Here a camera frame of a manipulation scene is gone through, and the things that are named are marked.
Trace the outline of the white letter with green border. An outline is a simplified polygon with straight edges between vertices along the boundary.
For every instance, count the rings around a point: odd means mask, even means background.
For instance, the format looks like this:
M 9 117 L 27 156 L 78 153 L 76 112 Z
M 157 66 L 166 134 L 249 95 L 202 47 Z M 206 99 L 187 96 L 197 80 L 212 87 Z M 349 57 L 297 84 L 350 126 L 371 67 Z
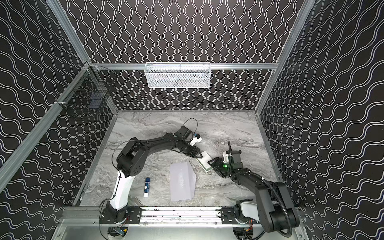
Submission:
M 208 163 L 211 160 L 212 158 L 206 151 L 202 152 L 202 158 L 197 158 L 198 163 L 206 173 L 212 170 L 212 167 Z

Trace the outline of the lavender envelope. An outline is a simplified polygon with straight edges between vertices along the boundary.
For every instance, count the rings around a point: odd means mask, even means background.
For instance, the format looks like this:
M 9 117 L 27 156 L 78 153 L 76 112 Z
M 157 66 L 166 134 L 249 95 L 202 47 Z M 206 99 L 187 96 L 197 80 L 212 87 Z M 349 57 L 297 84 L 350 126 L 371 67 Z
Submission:
M 196 174 L 190 162 L 170 166 L 171 201 L 184 201 L 194 198 Z

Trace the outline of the blue white glue stick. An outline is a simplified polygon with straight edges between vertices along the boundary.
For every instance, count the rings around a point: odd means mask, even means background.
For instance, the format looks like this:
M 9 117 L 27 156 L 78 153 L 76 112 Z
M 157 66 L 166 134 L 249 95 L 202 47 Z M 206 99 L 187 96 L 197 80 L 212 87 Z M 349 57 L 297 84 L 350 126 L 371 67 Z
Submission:
M 144 198 L 147 198 L 149 196 L 150 182 L 151 182 L 151 179 L 149 177 L 147 177 L 145 180 L 145 187 L 144 187 L 144 194 L 143 194 Z

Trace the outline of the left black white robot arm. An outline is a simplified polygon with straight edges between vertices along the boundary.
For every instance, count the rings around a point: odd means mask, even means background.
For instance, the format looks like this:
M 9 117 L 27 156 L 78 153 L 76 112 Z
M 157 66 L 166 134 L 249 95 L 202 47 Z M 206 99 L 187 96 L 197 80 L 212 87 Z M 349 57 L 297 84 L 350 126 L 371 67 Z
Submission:
M 148 156 L 164 150 L 178 150 L 185 156 L 201 159 L 201 150 L 192 146 L 188 140 L 190 135 L 192 131 L 181 126 L 176 133 L 166 133 L 150 140 L 131 138 L 117 156 L 118 175 L 113 195 L 107 201 L 105 216 L 109 215 L 116 223 L 126 218 L 130 189 L 135 176 L 143 170 Z

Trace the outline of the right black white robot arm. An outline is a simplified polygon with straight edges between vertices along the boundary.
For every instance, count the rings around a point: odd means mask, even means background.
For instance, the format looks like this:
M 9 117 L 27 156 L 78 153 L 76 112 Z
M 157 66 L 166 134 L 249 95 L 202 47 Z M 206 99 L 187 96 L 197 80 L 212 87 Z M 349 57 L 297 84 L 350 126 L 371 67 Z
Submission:
M 223 158 L 214 158 L 208 165 L 222 178 L 228 178 L 255 195 L 255 200 L 241 200 L 234 206 L 235 219 L 240 223 L 255 220 L 267 233 L 278 232 L 289 238 L 300 225 L 298 212 L 287 187 L 282 182 L 271 182 L 244 168 L 241 151 L 226 151 Z

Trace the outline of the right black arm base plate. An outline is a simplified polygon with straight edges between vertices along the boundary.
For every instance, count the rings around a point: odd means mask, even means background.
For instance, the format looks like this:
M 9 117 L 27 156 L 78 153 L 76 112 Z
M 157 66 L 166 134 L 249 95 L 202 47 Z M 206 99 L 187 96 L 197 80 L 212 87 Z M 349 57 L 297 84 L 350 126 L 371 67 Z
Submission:
M 260 225 L 258 220 L 251 219 L 242 215 L 237 207 L 222 207 L 217 214 L 223 225 Z

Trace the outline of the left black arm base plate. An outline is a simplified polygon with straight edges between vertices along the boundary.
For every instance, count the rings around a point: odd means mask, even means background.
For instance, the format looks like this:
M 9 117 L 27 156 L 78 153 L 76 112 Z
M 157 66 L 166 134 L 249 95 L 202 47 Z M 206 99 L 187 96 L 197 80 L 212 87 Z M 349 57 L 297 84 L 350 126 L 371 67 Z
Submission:
M 140 207 L 126 207 L 121 210 L 105 208 L 99 218 L 100 224 L 139 224 L 143 209 Z

